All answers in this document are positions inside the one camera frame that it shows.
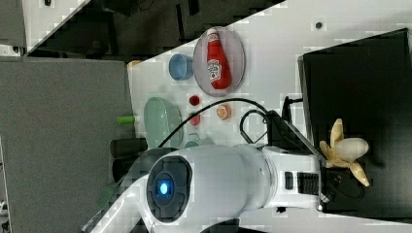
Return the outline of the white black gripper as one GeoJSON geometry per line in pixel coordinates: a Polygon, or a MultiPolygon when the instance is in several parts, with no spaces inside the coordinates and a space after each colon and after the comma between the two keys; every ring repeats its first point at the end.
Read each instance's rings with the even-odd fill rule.
{"type": "Polygon", "coordinates": [[[336,197],[357,202],[364,187],[347,170],[326,169],[325,159],[311,143],[275,111],[265,116],[267,144],[261,148],[270,171],[270,194],[264,208],[315,210],[321,194],[329,201],[336,197]]]}

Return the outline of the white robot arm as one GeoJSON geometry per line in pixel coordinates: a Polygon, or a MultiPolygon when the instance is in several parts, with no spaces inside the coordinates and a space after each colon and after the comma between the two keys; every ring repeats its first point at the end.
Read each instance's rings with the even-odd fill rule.
{"type": "Polygon", "coordinates": [[[321,210],[331,201],[325,168],[348,168],[369,181],[357,162],[369,145],[346,138],[336,120],[317,148],[276,112],[266,115],[268,143],[206,145],[145,151],[131,166],[109,205],[81,233],[236,233],[245,212],[268,208],[321,210]]]}

